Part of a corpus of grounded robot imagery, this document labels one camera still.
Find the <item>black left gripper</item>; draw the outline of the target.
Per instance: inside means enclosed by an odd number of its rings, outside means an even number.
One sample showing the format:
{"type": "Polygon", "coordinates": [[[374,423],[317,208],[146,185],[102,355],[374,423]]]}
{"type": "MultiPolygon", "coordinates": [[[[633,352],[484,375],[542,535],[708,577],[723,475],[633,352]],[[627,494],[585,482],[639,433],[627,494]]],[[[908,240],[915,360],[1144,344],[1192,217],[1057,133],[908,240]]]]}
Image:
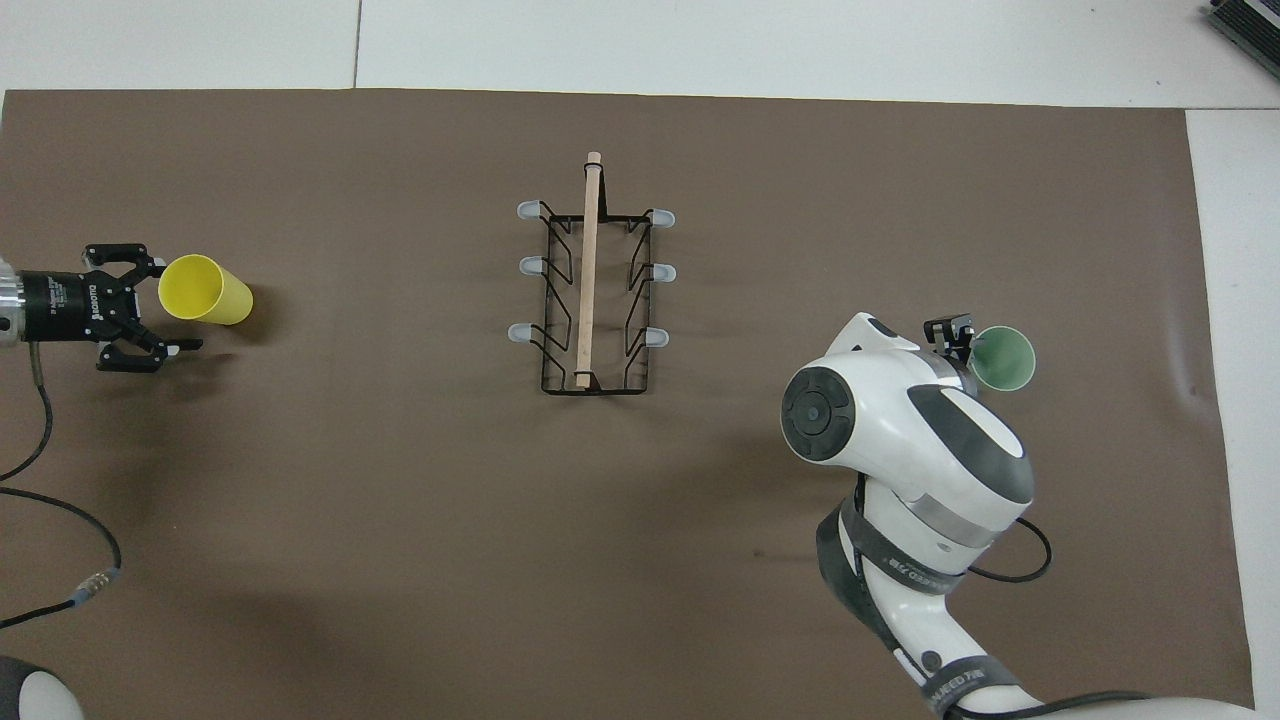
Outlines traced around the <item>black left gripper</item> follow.
{"type": "Polygon", "coordinates": [[[101,295],[133,290],[159,279],[166,261],[143,243],[90,243],[82,252],[86,272],[20,272],[26,342],[96,341],[96,369],[155,373],[179,354],[204,347],[200,338],[164,340],[138,320],[104,320],[101,295]]]}

